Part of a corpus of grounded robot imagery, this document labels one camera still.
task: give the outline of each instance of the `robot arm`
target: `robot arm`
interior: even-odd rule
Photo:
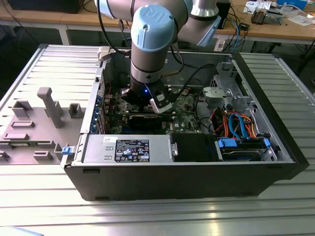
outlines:
[[[169,110],[178,96],[169,93],[160,80],[167,51],[178,36],[207,46],[221,19],[216,16],[216,2],[194,0],[193,5],[192,0],[95,0],[96,4],[97,1],[101,13],[133,21],[130,88],[123,91],[123,98],[142,107],[150,103],[156,113]]]

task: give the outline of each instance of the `warning label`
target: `warning label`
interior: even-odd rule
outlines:
[[[149,162],[149,140],[117,140],[116,162]]]

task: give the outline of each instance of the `white paper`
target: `white paper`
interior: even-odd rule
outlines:
[[[118,137],[104,137],[103,143],[115,143],[118,140]]]
[[[288,18],[288,20],[294,23],[297,23],[301,26],[308,26],[312,23],[311,19],[304,16],[294,16],[294,17]]]
[[[264,2],[261,2],[261,1],[248,1],[246,3],[246,6],[244,8],[244,12],[247,12],[247,13],[250,13],[250,14],[253,14],[256,7],[258,8],[265,8],[266,10],[269,10],[270,9],[270,6],[271,6],[271,1],[264,1]]]

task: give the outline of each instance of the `red cable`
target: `red cable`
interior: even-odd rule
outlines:
[[[223,126],[223,124],[220,125],[220,126],[215,130],[215,133],[218,132],[218,130],[219,130],[222,126]]]
[[[110,86],[110,89],[109,89],[109,92],[108,92],[107,96],[110,95],[110,93],[112,91],[112,82],[109,83],[109,86]]]

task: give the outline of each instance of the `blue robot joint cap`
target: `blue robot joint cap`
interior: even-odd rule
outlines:
[[[174,17],[163,6],[146,5],[133,16],[131,38],[141,51],[154,53],[169,47],[175,31]]]

